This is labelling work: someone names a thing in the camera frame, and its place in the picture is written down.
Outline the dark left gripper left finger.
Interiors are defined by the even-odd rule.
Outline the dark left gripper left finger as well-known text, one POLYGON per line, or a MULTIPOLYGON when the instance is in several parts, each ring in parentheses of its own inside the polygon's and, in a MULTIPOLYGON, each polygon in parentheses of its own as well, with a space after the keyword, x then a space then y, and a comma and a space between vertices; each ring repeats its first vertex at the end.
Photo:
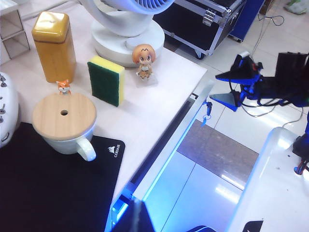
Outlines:
POLYGON ((137 232, 140 215, 140 200, 130 202, 113 228, 114 232, 137 232))

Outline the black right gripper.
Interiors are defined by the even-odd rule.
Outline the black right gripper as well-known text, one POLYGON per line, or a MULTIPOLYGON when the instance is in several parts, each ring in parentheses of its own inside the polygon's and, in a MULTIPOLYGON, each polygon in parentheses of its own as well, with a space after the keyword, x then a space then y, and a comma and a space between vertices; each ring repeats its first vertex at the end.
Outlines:
POLYGON ((212 94, 210 98, 236 112, 249 94, 254 93, 254 85, 260 79, 263 69, 261 62, 255 63, 252 58, 235 58, 230 71, 216 75, 217 80, 240 84, 241 92, 212 94))

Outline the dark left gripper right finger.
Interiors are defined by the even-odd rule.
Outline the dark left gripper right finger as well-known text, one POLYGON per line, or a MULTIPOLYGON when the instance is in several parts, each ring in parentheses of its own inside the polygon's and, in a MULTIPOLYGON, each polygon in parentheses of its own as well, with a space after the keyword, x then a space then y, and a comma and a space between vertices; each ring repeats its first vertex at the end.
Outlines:
POLYGON ((154 232, 154 227, 144 202, 141 202, 139 214, 139 231, 140 232, 154 232))

